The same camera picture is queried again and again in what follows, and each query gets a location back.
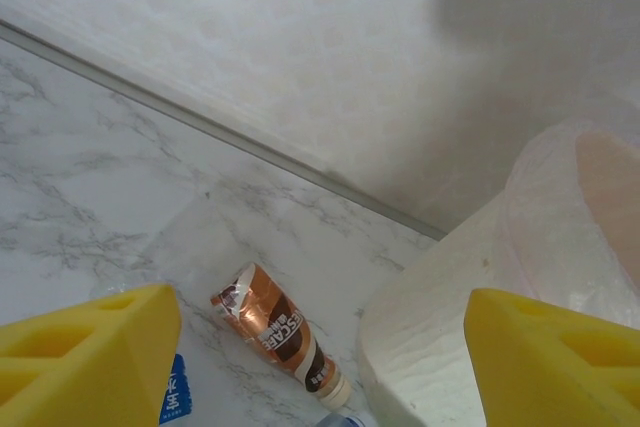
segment blue label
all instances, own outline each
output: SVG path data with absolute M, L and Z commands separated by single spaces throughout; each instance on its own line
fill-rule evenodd
M 191 413 L 191 393 L 185 374 L 184 359 L 176 354 L 171 367 L 171 375 L 167 384 L 167 393 L 162 403 L 160 424 L 184 417 Z

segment marble surface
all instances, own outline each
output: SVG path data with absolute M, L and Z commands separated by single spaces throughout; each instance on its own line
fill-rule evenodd
M 349 408 L 365 405 L 362 308 L 432 240 L 7 43 L 0 145 L 0 323 L 85 301 L 127 273 L 164 279 L 183 309 L 187 425 L 313 425 L 320 404 L 208 303 L 255 260 L 352 380 Z
M 444 231 L 544 128 L 610 118 L 594 87 L 640 80 L 638 0 L 0 0 L 0 18 Z

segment plastic wrap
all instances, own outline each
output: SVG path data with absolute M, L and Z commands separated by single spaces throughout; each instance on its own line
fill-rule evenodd
M 543 132 L 507 182 L 494 261 L 511 290 L 640 328 L 640 131 Z

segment tube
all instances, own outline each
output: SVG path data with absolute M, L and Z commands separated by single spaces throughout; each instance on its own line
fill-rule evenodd
M 351 385 L 316 341 L 304 316 L 253 262 L 211 297 L 215 311 L 270 363 L 278 364 L 329 410 L 338 410 Z

